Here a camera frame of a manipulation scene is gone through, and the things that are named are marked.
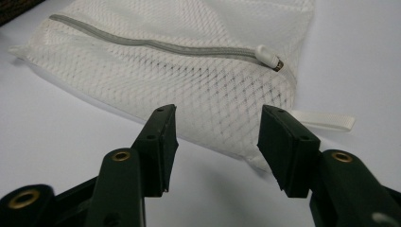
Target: white surface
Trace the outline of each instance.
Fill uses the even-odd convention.
[[[0,28],[0,197],[27,184],[50,184],[59,194],[82,183],[142,129],[66,94],[6,52],[67,4],[46,1]],[[400,9],[398,1],[318,0],[295,101],[298,110],[354,115],[349,133],[313,130],[322,150],[356,154],[398,191]],[[170,192],[146,199],[148,226],[313,226],[308,200],[288,199],[269,173],[179,143]]]

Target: mesh laundry bag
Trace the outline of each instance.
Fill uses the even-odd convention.
[[[10,52],[77,94],[268,169],[261,108],[291,109],[313,0],[77,0]]]

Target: white fabric tab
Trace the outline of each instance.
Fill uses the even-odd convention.
[[[291,111],[291,115],[305,126],[331,131],[350,131],[356,121],[353,116],[336,113]]]

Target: zipper pull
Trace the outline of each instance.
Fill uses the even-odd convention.
[[[280,59],[274,55],[270,49],[268,49],[265,45],[259,45],[254,50],[254,55],[256,58],[266,64],[272,70],[278,72],[281,68],[283,68],[284,64]]]

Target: brass insert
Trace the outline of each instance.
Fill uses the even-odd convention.
[[[122,162],[122,161],[126,161],[130,157],[131,157],[131,154],[129,152],[119,151],[113,155],[112,159],[116,162]]]
[[[340,151],[333,152],[331,156],[333,156],[333,158],[343,163],[351,163],[353,160],[349,154]]]
[[[9,208],[21,209],[26,206],[29,206],[39,198],[40,194],[41,193],[36,189],[28,189],[23,192],[20,192],[9,202]]]

